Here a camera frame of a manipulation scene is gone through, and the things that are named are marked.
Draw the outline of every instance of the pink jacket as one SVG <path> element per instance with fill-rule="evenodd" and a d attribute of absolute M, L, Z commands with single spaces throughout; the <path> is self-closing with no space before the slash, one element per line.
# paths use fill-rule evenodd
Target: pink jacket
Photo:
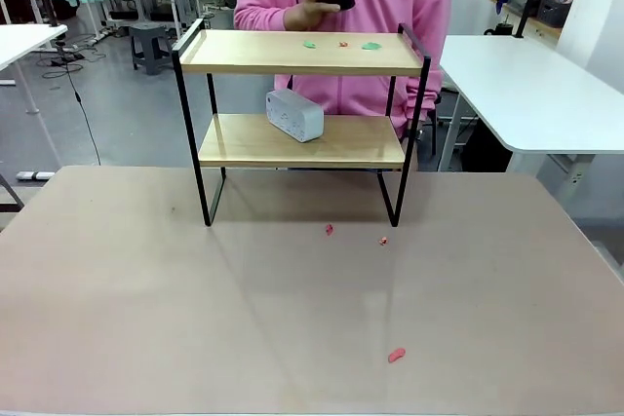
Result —
<path fill-rule="evenodd" d="M 239 29 L 284 30 L 284 11 L 296 0 L 238 0 L 234 15 Z M 433 59 L 433 72 L 420 120 L 434 108 L 442 85 L 440 56 L 449 25 L 450 0 L 356 0 L 346 12 L 327 15 L 320 31 L 396 32 L 400 22 L 411 24 L 416 37 Z M 289 76 L 277 76 L 275 88 L 288 84 Z M 295 76 L 293 89 L 323 105 L 327 114 L 378 116 L 385 113 L 390 77 Z M 402 132 L 413 114 L 418 79 L 398 78 L 392 122 Z"/>

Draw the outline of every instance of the step stool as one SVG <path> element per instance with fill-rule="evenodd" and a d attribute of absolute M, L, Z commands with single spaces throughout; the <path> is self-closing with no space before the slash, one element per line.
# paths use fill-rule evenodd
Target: step stool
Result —
<path fill-rule="evenodd" d="M 160 39 L 165 40 L 167 50 L 160 49 Z M 140 42 L 142 51 L 137 52 L 135 40 Z M 136 23 L 130 27 L 130 45 L 133 52 L 133 69 L 143 65 L 147 75 L 156 75 L 161 65 L 172 63 L 172 47 L 167 38 L 167 31 L 153 23 Z"/>

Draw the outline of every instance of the red scrap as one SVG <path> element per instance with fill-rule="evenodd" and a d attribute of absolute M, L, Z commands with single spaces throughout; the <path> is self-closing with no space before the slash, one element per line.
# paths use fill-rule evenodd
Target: red scrap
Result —
<path fill-rule="evenodd" d="M 399 348 L 397 351 L 390 354 L 388 357 L 388 362 L 393 363 L 395 360 L 398 360 L 406 355 L 406 350 L 403 348 Z"/>

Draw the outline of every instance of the white power adapter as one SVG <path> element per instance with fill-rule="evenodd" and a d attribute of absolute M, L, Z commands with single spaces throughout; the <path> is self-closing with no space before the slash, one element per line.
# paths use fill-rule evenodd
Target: white power adapter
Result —
<path fill-rule="evenodd" d="M 301 143 L 323 134 L 323 108 L 292 90 L 278 90 L 266 95 L 266 117 L 279 130 Z"/>

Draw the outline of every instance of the person's right hand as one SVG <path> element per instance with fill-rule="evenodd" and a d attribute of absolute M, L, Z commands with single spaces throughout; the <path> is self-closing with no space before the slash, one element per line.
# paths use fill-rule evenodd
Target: person's right hand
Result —
<path fill-rule="evenodd" d="M 317 0 L 303 0 L 298 5 L 288 9 L 284 16 L 284 26 L 289 31 L 302 31 L 317 26 L 324 14 L 340 12 L 337 4 L 317 2 Z"/>

